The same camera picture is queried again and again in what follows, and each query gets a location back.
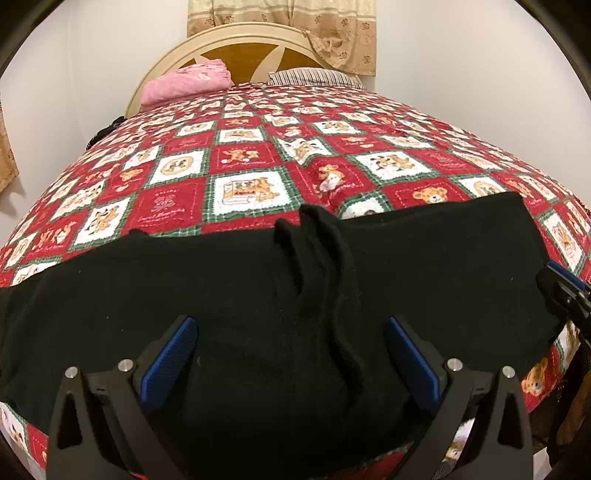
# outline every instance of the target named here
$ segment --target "striped pillow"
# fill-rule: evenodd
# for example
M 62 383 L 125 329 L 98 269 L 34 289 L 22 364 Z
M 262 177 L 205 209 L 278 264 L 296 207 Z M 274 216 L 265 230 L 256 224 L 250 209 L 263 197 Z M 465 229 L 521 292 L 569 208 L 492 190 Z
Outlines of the striped pillow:
M 269 72 L 268 85 L 308 85 L 314 87 L 349 87 L 365 90 L 365 87 L 346 73 L 337 70 L 301 67 Z

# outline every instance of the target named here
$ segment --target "black pants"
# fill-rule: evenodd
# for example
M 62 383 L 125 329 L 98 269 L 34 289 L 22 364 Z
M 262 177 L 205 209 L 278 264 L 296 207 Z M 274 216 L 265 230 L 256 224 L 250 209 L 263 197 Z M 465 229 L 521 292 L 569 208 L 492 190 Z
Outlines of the black pants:
M 193 362 L 153 415 L 195 478 L 302 478 L 406 441 L 423 418 L 382 328 L 404 315 L 474 369 L 535 364 L 562 322 L 518 194 L 188 238 L 133 232 L 0 291 L 0 400 L 47 431 L 65 369 L 136 357 L 178 314 Z

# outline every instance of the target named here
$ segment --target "pink blanket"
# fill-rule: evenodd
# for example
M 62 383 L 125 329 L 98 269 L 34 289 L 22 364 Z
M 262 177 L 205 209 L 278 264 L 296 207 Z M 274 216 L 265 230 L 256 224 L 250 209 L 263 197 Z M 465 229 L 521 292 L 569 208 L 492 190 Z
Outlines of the pink blanket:
M 208 60 L 150 80 L 141 97 L 142 110 L 150 110 L 182 97 L 230 88 L 230 72 L 223 61 Z

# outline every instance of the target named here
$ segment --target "red checkered blanket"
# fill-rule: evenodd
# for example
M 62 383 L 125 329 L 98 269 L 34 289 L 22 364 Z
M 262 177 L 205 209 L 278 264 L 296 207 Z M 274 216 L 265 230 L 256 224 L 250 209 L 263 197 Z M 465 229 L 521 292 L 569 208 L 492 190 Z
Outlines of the red checkered blanket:
M 523 197 L 550 257 L 591 280 L 589 211 L 514 155 L 364 90 L 233 87 L 139 114 L 67 168 L 0 250 L 0 287 L 133 228 L 158 236 L 267 228 L 280 217 L 296 222 L 303 203 L 352 218 L 508 190 Z M 577 347 L 569 324 L 522 382 L 529 410 Z M 8 406 L 0 411 L 15 443 L 45 468 L 45 435 Z M 378 477 L 394 458 L 374 464 Z

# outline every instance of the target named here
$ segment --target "blue gripper pad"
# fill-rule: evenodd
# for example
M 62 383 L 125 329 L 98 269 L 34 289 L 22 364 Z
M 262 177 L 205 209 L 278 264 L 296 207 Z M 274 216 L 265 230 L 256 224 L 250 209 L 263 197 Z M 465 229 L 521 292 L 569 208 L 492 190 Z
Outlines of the blue gripper pad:
M 414 401 L 422 410 L 435 414 L 447 387 L 443 357 L 401 319 L 386 320 L 384 337 L 392 363 Z
M 140 355 L 133 383 L 144 413 L 164 405 L 198 338 L 197 322 L 180 316 L 161 339 L 150 343 Z
M 562 265 L 556 263 L 554 260 L 550 260 L 548 263 L 546 263 L 546 266 L 554 270 L 556 273 L 562 275 L 567 280 L 569 280 L 580 291 L 585 291 L 585 288 L 587 287 L 585 282 L 576 275 L 574 275 L 570 270 L 564 268 Z

